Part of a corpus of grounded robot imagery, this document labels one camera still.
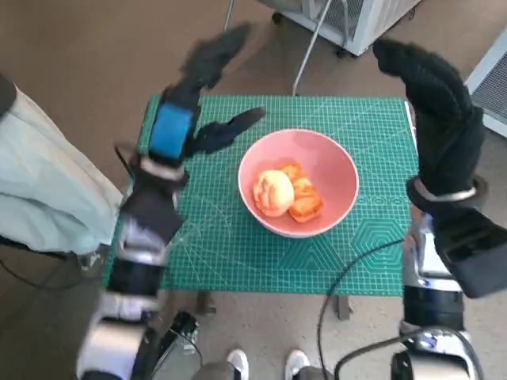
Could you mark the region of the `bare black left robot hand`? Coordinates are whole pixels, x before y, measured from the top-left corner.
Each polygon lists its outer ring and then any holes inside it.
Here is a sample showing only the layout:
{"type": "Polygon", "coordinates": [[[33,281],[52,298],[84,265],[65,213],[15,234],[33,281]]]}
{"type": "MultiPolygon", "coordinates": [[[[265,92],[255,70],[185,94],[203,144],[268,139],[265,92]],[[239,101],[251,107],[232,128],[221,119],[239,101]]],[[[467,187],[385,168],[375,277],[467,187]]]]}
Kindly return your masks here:
{"type": "Polygon", "coordinates": [[[198,41],[181,67],[180,80],[164,89],[151,130],[148,151],[161,162],[180,163],[195,154],[212,154],[229,145],[265,116],[252,108],[226,123],[197,128],[200,95],[214,88],[227,64],[242,50],[252,29],[243,23],[208,40],[198,41]]]}

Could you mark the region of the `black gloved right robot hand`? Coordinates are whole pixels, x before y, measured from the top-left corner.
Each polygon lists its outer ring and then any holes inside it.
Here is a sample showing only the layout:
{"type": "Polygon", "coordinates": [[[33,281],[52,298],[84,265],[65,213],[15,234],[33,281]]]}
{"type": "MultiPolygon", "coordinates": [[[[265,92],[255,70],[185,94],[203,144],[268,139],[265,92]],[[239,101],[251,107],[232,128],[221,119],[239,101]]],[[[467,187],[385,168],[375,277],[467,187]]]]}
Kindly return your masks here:
{"type": "Polygon", "coordinates": [[[381,39],[372,51],[379,69],[405,85],[425,189],[436,197],[471,190],[485,127],[458,70],[415,44],[381,39]]]}

